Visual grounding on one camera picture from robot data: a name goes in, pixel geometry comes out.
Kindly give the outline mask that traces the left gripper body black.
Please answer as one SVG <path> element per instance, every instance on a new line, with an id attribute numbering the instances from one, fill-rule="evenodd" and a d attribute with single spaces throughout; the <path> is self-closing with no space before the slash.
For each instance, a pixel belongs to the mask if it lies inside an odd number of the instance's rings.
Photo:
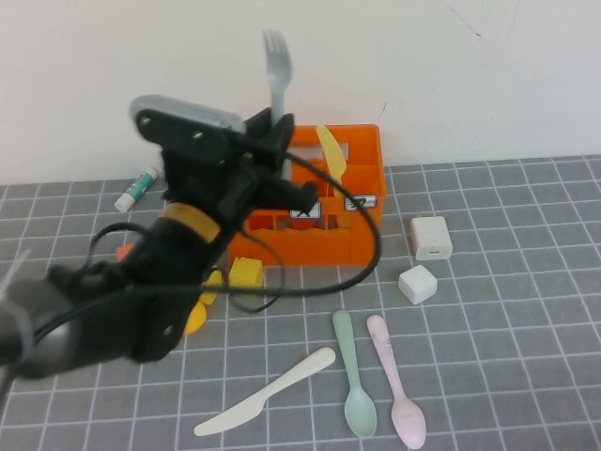
<path id="1" fill-rule="evenodd" d="M 313 182 L 282 178 L 289 142 L 226 139 L 202 145 L 161 145 L 164 199 L 200 209 L 223 225 L 241 224 L 254 210 L 299 210 L 317 202 Z"/>

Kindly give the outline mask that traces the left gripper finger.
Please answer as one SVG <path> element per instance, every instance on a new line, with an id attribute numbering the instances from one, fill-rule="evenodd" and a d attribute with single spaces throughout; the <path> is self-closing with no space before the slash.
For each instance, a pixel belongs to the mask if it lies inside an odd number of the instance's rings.
<path id="1" fill-rule="evenodd" d="M 266 107 L 244 121 L 245 135 L 250 139 L 267 139 L 271 136 L 273 125 L 271 122 L 271 108 Z"/>
<path id="2" fill-rule="evenodd" d="M 273 125 L 271 114 L 266 114 L 259 125 L 259 142 L 266 148 L 273 150 L 278 157 L 283 158 L 294 134 L 294 115 L 285 114 Z"/>

